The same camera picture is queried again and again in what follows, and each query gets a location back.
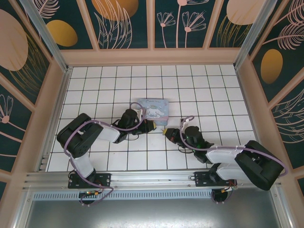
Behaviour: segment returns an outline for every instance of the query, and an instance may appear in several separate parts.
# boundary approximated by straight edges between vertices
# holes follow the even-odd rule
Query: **enclosure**
[[[303,15],[303,0],[2,1],[3,227],[83,227],[90,215],[88,227],[302,227]],[[95,141],[90,162],[112,175],[114,192],[69,222],[84,208],[67,188],[73,167],[56,136],[81,113],[112,124],[140,98],[168,100],[168,124],[118,144]],[[189,115],[206,141],[256,140],[289,173],[269,192],[238,181],[225,205],[213,205],[212,188],[189,178],[212,164],[163,135]],[[97,219],[103,205],[110,210]],[[70,211],[61,217],[59,208]]]

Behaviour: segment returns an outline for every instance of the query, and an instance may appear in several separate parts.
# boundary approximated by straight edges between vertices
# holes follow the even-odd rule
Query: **white tile floor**
[[[242,145],[255,137],[239,87],[232,65],[74,67],[57,133],[81,113],[112,123],[138,98],[164,98],[170,102],[167,127],[194,115],[190,125],[200,127],[207,141]],[[193,154],[180,153],[163,129],[120,144],[97,140],[89,152],[92,164],[97,171],[206,168]],[[47,171],[71,169],[54,140]]]

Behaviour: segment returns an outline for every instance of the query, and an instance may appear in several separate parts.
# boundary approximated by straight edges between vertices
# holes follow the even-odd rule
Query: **cartoon character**
[[[147,106],[147,113],[146,116],[149,118],[160,118],[161,116],[164,116],[165,113],[160,111],[157,106],[155,105],[149,105]]]

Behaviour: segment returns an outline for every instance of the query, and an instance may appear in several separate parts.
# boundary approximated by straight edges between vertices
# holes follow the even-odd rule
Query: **flower illustration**
[[[14,125],[13,123],[10,122],[10,114],[11,114],[11,110],[13,108],[13,104],[14,104],[14,99],[10,96],[7,97],[7,99],[5,100],[5,97],[4,95],[0,95],[0,124],[10,124],[12,125],[13,127],[16,127],[18,128],[19,130],[22,130],[25,132],[24,129]],[[1,135],[9,138],[9,139],[12,139],[12,140],[15,140],[19,143],[22,142],[22,140],[20,139],[17,139],[11,135],[8,135],[4,132],[0,132]],[[0,156],[6,156],[6,157],[16,157],[15,155],[6,155],[6,154],[0,154]]]
[[[179,11],[177,13],[176,48],[179,47],[179,22],[180,22],[181,7],[186,5],[199,5],[207,2],[209,2],[209,0],[177,0],[177,3],[179,4]]]
[[[171,25],[175,25],[176,22],[172,15],[172,12],[171,13],[158,13],[157,14],[157,19],[161,25],[161,31],[162,31],[162,39],[163,39],[163,44],[165,45],[165,48],[167,48],[166,46],[166,41],[165,41],[165,35],[164,35],[164,32],[163,32],[163,28],[166,27],[166,26],[171,26]]]
[[[186,5],[198,5],[198,4],[203,4],[209,2],[209,0],[199,0],[199,1],[195,1],[195,0],[177,0],[177,3],[180,6],[186,6]]]
[[[188,32],[199,31],[206,28],[206,23],[203,23],[205,18],[202,13],[192,13],[189,17],[189,12],[182,14],[182,22],[185,27],[186,38],[185,38],[185,48],[187,47],[187,35]]]
[[[10,113],[13,108],[14,100],[10,96],[5,102],[4,95],[0,95],[0,123],[7,124],[10,121]]]

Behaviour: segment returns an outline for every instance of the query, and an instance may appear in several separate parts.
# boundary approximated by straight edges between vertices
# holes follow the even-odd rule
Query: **metal base plate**
[[[229,186],[229,180],[220,180],[217,184],[210,180],[206,172],[194,172],[195,186],[196,187],[213,187],[213,186]]]
[[[102,186],[110,186],[111,174],[110,173],[98,173],[96,174],[96,184],[102,184]],[[70,174],[68,186],[69,189],[97,189],[97,187],[92,186],[82,180],[78,174]]]

